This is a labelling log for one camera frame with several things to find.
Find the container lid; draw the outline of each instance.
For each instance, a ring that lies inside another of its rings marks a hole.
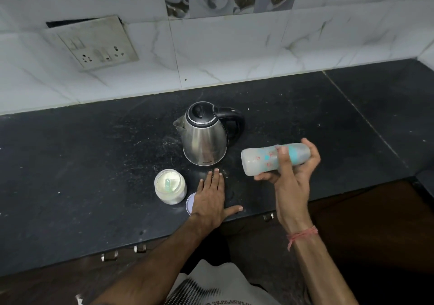
[[[190,194],[190,196],[187,198],[187,202],[185,203],[185,209],[187,209],[187,212],[189,215],[191,215],[191,211],[193,210],[193,202],[194,202],[194,195],[196,194]]]
[[[155,190],[160,193],[172,193],[176,191],[181,183],[181,175],[173,169],[164,169],[155,177]]]
[[[218,121],[214,105],[209,102],[194,103],[188,108],[186,116],[187,121],[198,128],[210,127]]]

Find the stainless steel kettle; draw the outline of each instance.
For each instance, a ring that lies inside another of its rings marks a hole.
[[[227,121],[235,122],[233,132],[225,127]],[[173,125],[181,135],[185,157],[196,165],[210,166],[223,159],[227,146],[240,137],[245,119],[239,110],[197,102]]]

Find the black kettle handle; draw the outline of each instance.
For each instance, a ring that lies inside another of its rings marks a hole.
[[[241,136],[246,126],[246,119],[239,110],[231,107],[214,107],[216,117],[224,124],[225,121],[235,121],[236,130],[227,135],[227,145],[233,145]]]

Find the red thread bracelet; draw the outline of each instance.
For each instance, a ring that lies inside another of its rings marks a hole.
[[[305,229],[304,231],[297,232],[297,233],[294,233],[294,234],[291,234],[291,235],[288,234],[288,235],[286,236],[286,237],[288,238],[288,241],[289,241],[289,244],[288,244],[288,251],[290,250],[292,243],[293,243],[296,239],[301,238],[301,237],[304,237],[304,236],[309,236],[309,235],[312,235],[312,234],[318,234],[318,230],[317,230],[317,228],[315,227],[315,225],[313,225],[310,229]]]

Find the hand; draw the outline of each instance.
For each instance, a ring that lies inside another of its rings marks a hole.
[[[268,180],[274,184],[277,218],[289,234],[313,225],[307,210],[309,180],[321,158],[314,144],[306,138],[301,142],[310,149],[310,158],[304,164],[292,168],[288,148],[284,146],[277,149],[280,174],[268,172],[254,176],[255,180]]]
[[[194,196],[191,216],[197,215],[202,223],[209,228],[208,233],[220,226],[226,217],[243,210],[242,206],[232,206],[224,209],[224,177],[216,168],[209,171],[203,181],[199,181],[198,190]]]

